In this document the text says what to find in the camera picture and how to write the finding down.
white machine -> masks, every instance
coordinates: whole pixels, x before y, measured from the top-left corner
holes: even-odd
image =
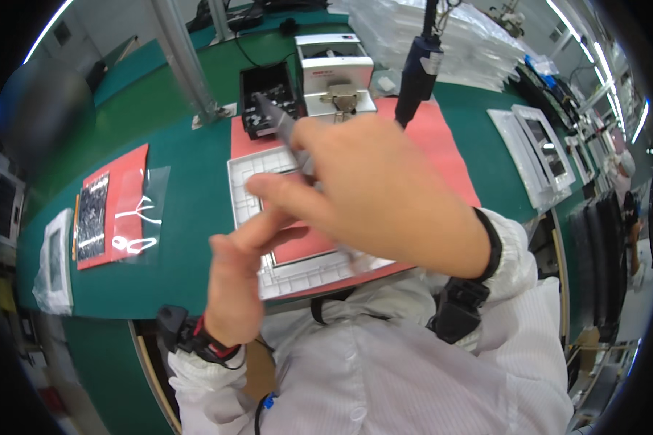
[[[377,112],[367,88],[373,59],[353,33],[296,36],[298,81],[307,116],[340,123]]]

black wrist strap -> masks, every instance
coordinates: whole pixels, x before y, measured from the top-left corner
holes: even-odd
[[[190,319],[188,314],[186,309],[172,305],[163,305],[158,310],[157,329],[169,352],[174,353],[177,349],[195,352],[204,361],[220,364],[229,370],[237,370],[244,365],[242,361],[235,368],[228,367],[226,362],[237,355],[241,346],[228,349],[205,331],[202,317]]]
[[[475,282],[483,283],[484,281],[491,278],[498,270],[498,266],[501,264],[501,253],[503,252],[503,244],[501,243],[501,238],[496,232],[493,224],[489,220],[489,217],[484,214],[481,210],[475,208],[474,212],[476,217],[479,218],[479,222],[484,225],[486,233],[489,235],[489,243],[491,244],[491,255],[489,256],[489,264],[484,269],[484,273],[477,279]]]
[[[428,328],[434,331],[439,339],[450,344],[466,337],[479,326],[481,322],[479,308],[486,302],[491,292],[483,283],[496,273],[501,264],[503,244],[496,228],[483,212],[476,208],[474,212],[489,235],[491,244],[489,264],[477,279],[451,276],[444,289],[447,298],[440,299],[437,313],[428,323]]]

blue clip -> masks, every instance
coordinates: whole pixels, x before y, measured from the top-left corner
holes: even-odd
[[[264,399],[264,408],[271,409],[271,406],[274,405],[274,397],[276,397],[276,394],[271,392],[271,394]]]

sticker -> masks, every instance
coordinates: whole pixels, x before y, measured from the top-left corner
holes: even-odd
[[[440,69],[440,64],[442,61],[442,53],[431,53],[430,58],[420,58],[420,64],[423,67],[423,70],[426,71],[426,74],[429,75],[438,75],[438,70]]]

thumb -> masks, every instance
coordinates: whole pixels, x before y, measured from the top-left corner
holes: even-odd
[[[209,239],[213,250],[211,277],[222,281],[235,281],[253,277],[251,261],[244,255],[226,235],[217,234]]]
[[[283,175],[256,174],[247,180],[246,188],[250,194],[327,233],[335,221],[336,212],[326,196]]]

